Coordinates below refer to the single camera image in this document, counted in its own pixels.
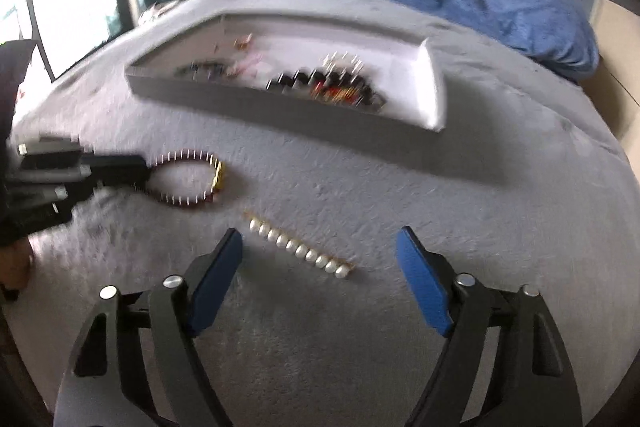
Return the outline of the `left hand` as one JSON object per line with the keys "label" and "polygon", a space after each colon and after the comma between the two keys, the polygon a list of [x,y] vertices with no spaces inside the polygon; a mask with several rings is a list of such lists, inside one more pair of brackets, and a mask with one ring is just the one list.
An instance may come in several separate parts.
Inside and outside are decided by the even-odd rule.
{"label": "left hand", "polygon": [[0,248],[0,283],[8,291],[24,289],[32,271],[34,251],[29,239],[19,239]]}

